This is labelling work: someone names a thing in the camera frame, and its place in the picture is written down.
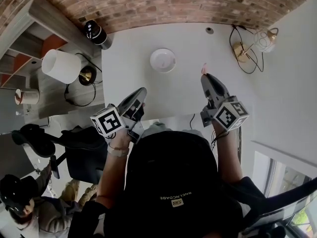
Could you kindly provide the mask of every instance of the khaki pants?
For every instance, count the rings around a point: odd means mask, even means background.
[[[65,202],[76,201],[77,195],[78,195],[79,183],[80,181],[75,179],[68,182],[59,198],[64,200]],[[90,188],[87,188],[85,190],[85,193],[82,195],[82,197],[78,201],[79,206],[83,208],[85,203],[89,201],[96,192],[97,192],[97,185],[95,184],[92,185]]]

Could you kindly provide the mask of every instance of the white plate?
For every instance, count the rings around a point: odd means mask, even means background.
[[[167,73],[174,69],[176,57],[171,50],[159,49],[152,53],[150,63],[154,70]]]

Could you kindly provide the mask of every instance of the seated person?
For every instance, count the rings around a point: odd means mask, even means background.
[[[20,180],[6,175],[0,181],[1,201],[25,238],[66,238],[74,212],[80,211],[97,191],[97,186],[93,185],[77,203],[79,181],[72,180],[60,198],[42,197],[51,174],[48,164],[37,179],[26,177]]]
[[[108,146],[96,202],[74,216],[69,238],[190,237],[232,238],[250,207],[226,187],[263,198],[243,178],[235,133],[213,122],[218,169],[207,140],[198,131],[171,131],[162,123],[143,134],[129,156],[130,136],[117,131]]]

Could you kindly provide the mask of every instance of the bracelet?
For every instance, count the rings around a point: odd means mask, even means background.
[[[116,156],[116,157],[124,157],[127,156],[129,154],[129,148],[123,148],[123,149],[119,149],[119,148],[113,148],[110,146],[110,144],[108,145],[108,153]]]

